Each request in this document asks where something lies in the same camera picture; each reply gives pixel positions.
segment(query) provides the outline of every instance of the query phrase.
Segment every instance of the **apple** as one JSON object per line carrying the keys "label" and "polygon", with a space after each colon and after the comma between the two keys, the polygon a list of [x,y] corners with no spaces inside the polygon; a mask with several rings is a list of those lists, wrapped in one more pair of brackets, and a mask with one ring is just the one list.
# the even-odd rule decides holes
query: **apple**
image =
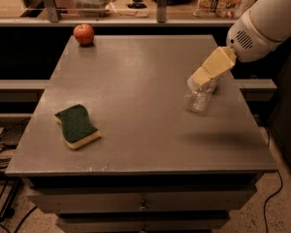
{"label": "apple", "polygon": [[90,45],[94,40],[94,29],[89,24],[79,24],[74,29],[74,36],[80,45]]}

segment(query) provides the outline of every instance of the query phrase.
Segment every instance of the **green sponge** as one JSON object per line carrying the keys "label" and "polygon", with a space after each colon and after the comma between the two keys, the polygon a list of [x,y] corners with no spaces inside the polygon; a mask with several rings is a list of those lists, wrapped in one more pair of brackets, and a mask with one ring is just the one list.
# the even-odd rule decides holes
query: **green sponge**
{"label": "green sponge", "polygon": [[89,121],[86,107],[75,105],[55,114],[56,120],[62,125],[62,133],[67,145],[76,150],[85,144],[101,137],[99,129]]}

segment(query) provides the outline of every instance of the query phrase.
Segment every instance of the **desk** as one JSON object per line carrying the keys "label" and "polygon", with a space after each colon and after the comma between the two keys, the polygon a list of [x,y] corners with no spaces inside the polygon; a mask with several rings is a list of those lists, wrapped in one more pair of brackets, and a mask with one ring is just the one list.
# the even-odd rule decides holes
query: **desk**
{"label": "desk", "polygon": [[[203,114],[186,110],[186,80],[215,48],[208,35],[71,37],[7,175],[65,232],[222,226],[277,167],[231,74]],[[70,150],[54,114],[79,103],[102,138]]]}

